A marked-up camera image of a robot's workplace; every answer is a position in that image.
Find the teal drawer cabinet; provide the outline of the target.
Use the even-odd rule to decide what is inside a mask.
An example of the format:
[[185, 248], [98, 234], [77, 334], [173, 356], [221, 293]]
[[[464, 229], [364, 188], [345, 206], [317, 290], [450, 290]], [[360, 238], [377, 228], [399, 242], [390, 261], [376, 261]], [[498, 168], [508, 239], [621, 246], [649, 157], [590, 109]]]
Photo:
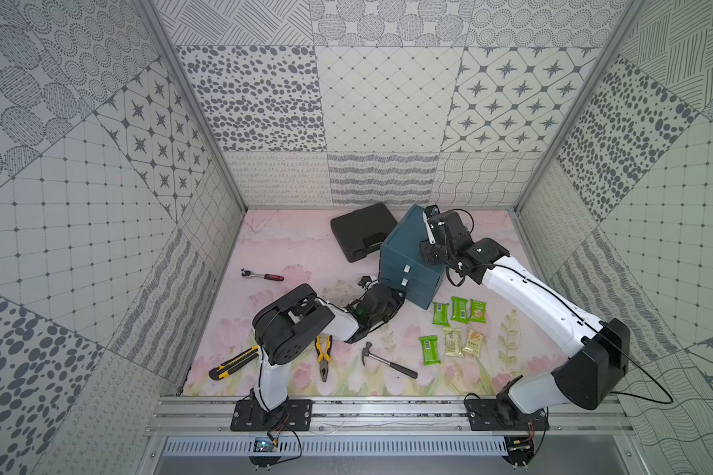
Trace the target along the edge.
[[424, 209], [414, 205], [382, 243], [378, 279], [404, 291], [407, 301], [428, 310], [444, 280], [445, 267], [428, 266], [423, 261], [421, 243], [428, 239], [423, 215]]

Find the aluminium mounting rail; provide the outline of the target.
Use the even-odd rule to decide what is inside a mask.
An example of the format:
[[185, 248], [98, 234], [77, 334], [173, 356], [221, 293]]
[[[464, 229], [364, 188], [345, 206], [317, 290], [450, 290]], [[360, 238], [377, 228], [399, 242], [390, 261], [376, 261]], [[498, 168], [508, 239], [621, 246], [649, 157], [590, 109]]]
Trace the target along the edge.
[[[162, 397], [145, 434], [213, 437], [231, 431], [237, 397]], [[451, 435], [469, 433], [477, 417], [467, 407], [475, 398], [461, 397], [315, 397], [313, 435]], [[548, 435], [633, 435], [620, 402], [605, 400], [596, 410], [574, 405], [542, 411], [549, 417]]]

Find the black plastic case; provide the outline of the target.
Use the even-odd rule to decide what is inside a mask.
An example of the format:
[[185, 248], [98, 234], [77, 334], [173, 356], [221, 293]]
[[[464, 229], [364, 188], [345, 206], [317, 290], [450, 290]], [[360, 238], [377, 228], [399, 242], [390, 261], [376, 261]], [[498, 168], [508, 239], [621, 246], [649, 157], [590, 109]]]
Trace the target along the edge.
[[331, 220], [331, 231], [348, 262], [356, 262], [378, 251], [396, 226], [394, 215], [383, 203]]

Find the yellow cookie packet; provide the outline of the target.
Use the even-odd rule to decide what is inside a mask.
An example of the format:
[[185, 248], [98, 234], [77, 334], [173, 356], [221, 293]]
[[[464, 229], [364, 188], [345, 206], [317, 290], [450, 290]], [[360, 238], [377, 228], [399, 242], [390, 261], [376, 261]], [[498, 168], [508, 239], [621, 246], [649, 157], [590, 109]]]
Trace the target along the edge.
[[461, 343], [461, 330], [456, 328], [443, 328], [445, 356], [463, 357], [463, 344]]
[[463, 353], [469, 354], [474, 358], [479, 358], [484, 343], [485, 335], [476, 330], [470, 329], [467, 332], [467, 339], [465, 340], [465, 345], [463, 346]]

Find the red handled ratchet wrench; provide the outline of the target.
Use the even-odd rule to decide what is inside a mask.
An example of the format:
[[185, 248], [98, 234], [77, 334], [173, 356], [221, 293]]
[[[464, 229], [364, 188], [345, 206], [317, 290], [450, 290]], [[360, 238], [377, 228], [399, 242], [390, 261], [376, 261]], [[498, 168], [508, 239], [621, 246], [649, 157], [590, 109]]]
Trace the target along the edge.
[[285, 281], [285, 278], [281, 275], [270, 274], [270, 273], [257, 273], [257, 272], [253, 272], [253, 271], [251, 271], [249, 269], [245, 269], [245, 268], [243, 268], [241, 270], [241, 275], [245, 278], [259, 278], [259, 279], [274, 281], [274, 282]]

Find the green cookie packet front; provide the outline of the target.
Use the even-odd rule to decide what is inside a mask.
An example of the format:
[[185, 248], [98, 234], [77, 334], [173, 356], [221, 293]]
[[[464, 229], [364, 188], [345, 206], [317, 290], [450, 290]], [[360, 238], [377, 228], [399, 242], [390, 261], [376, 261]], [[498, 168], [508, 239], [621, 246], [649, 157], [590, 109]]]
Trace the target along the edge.
[[486, 323], [486, 304], [479, 300], [471, 299], [471, 308], [469, 309], [470, 323]]

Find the green cookie packet barcode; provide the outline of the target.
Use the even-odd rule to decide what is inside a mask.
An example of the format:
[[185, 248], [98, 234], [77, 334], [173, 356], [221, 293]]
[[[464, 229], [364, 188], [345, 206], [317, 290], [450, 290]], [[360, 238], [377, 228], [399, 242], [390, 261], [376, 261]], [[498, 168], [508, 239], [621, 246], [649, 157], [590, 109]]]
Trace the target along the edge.
[[461, 297], [452, 297], [452, 316], [451, 321], [467, 325], [469, 323], [469, 300]]

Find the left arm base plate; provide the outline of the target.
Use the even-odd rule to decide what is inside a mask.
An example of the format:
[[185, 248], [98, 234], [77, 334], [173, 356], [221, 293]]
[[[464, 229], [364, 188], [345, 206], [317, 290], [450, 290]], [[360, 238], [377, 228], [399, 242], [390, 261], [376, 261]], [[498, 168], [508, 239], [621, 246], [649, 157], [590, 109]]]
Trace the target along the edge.
[[313, 401], [308, 399], [288, 399], [270, 411], [263, 409], [254, 397], [243, 399], [235, 405], [231, 431], [309, 431], [312, 409]]

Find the yellow black pliers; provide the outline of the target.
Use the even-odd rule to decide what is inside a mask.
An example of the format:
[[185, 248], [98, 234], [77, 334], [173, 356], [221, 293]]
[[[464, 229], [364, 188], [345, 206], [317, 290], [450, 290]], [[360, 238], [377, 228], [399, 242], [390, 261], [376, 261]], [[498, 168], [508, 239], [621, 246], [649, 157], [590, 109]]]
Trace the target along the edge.
[[333, 338], [330, 334], [321, 334], [317, 336], [315, 340], [315, 350], [317, 353], [317, 360], [319, 364], [319, 374], [323, 382], [328, 380], [330, 361], [331, 361], [331, 349], [332, 349]]

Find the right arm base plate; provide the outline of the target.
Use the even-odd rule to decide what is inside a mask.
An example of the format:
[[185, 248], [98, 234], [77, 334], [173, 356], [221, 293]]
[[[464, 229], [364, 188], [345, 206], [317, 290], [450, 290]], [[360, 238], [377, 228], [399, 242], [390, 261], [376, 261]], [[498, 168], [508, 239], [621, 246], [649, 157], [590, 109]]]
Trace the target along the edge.
[[525, 414], [509, 402], [483, 399], [469, 394], [463, 399], [465, 415], [472, 431], [548, 431], [545, 410]]

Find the green cookie packet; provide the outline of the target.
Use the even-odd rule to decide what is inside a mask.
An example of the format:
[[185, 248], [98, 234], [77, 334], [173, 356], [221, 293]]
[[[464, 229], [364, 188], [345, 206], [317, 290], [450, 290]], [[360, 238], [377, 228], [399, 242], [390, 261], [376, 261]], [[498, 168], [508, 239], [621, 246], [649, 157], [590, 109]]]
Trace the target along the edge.
[[440, 364], [441, 358], [438, 350], [438, 337], [420, 336], [419, 342], [422, 348], [423, 364], [425, 366]]
[[486, 304], [479, 300], [471, 299], [471, 308], [469, 309], [470, 323], [486, 323]]
[[449, 327], [449, 304], [433, 303], [433, 324], [440, 327]]

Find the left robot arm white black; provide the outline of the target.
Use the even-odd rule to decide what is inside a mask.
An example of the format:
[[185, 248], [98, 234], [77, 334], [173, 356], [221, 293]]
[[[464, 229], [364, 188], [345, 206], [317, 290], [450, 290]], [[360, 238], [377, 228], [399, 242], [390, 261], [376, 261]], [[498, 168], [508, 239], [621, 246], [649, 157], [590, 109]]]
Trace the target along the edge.
[[259, 382], [254, 398], [267, 413], [288, 399], [290, 364], [319, 336], [355, 344], [387, 325], [405, 302], [406, 292], [370, 281], [362, 297], [339, 307], [300, 284], [263, 308], [253, 320], [261, 352]]

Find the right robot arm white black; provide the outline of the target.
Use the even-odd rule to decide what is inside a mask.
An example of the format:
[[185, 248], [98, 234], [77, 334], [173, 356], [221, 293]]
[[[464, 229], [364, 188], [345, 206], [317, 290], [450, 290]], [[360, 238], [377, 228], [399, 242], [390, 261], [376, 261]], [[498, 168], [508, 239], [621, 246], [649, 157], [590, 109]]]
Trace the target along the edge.
[[496, 415], [513, 426], [521, 416], [572, 404], [596, 409], [634, 364], [631, 331], [620, 320], [604, 321], [560, 296], [528, 271], [494, 239], [475, 241], [459, 214], [437, 206], [423, 211], [427, 239], [421, 255], [429, 265], [442, 264], [462, 279], [507, 299], [539, 326], [567, 360], [550, 372], [511, 380], [497, 394]]

